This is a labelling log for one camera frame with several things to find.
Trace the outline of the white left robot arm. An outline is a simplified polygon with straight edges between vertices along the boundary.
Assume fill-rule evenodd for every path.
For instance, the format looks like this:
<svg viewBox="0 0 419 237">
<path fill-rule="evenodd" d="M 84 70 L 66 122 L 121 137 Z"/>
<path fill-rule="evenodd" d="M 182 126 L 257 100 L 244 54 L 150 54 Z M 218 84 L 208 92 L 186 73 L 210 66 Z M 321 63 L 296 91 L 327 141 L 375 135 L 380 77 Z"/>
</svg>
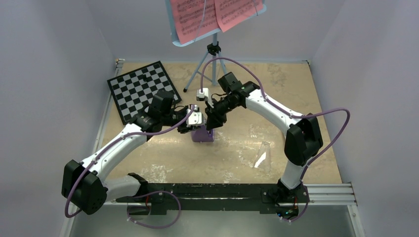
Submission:
<svg viewBox="0 0 419 237">
<path fill-rule="evenodd" d="M 160 90 L 110 142 L 80 162 L 69 161 L 63 172 L 61 194 L 66 198 L 65 216 L 80 212 L 91 215 L 112 199 L 130 197 L 141 202 L 147 197 L 147 181 L 130 173 L 107 180 L 111 171 L 131 152 L 152 137 L 172 130 L 184 134 L 198 129 L 205 119 L 198 105 L 173 108 L 174 94 Z"/>
</svg>

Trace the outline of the purple metronome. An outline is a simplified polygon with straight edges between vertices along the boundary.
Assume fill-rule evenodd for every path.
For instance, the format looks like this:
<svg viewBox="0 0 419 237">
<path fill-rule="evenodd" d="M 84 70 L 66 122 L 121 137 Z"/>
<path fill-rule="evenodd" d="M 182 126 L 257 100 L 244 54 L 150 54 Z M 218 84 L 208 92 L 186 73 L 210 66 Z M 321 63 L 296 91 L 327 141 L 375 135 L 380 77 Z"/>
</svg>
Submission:
<svg viewBox="0 0 419 237">
<path fill-rule="evenodd" d="M 205 126 L 200 126 L 191 132 L 191 139 L 196 143 L 214 142 L 213 129 L 207 130 Z"/>
</svg>

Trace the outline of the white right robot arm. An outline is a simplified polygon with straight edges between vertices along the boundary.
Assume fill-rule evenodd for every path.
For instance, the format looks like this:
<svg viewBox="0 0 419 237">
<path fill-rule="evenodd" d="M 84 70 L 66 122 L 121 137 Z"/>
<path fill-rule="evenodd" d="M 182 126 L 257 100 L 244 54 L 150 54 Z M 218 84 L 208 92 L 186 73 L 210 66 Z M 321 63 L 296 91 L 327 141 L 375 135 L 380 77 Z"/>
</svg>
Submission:
<svg viewBox="0 0 419 237">
<path fill-rule="evenodd" d="M 263 92 L 262 86 L 248 81 L 241 83 L 232 72 L 218 80 L 225 93 L 219 100 L 212 99 L 208 88 L 197 90 L 198 101 L 206 103 L 206 128 L 222 127 L 227 121 L 227 113 L 237 107 L 249 109 L 277 127 L 285 137 L 284 153 L 288 159 L 280 178 L 277 194 L 289 201 L 296 196 L 301 184 L 302 173 L 308 162 L 323 146 L 318 120 L 312 114 L 302 115 L 285 107 Z"/>
</svg>

